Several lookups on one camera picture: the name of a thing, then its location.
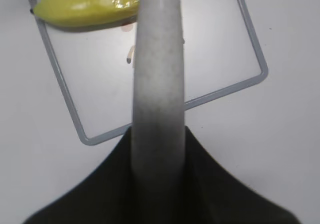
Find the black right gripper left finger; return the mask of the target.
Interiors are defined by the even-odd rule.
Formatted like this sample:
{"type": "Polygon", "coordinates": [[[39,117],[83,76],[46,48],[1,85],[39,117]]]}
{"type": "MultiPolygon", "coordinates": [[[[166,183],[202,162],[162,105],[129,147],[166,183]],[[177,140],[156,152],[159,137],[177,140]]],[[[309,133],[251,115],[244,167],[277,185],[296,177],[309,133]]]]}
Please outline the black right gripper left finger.
{"type": "Polygon", "coordinates": [[[26,224],[136,224],[131,129],[80,184],[32,214],[26,224]]]}

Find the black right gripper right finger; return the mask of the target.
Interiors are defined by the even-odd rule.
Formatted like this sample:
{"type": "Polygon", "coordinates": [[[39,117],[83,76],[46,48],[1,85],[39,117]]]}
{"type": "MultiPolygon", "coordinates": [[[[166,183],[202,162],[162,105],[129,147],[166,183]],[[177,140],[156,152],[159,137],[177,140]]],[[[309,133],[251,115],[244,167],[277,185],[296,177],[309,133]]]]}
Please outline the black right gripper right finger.
{"type": "Polygon", "coordinates": [[[185,129],[182,224],[298,224],[293,213],[257,194],[185,129]]]}

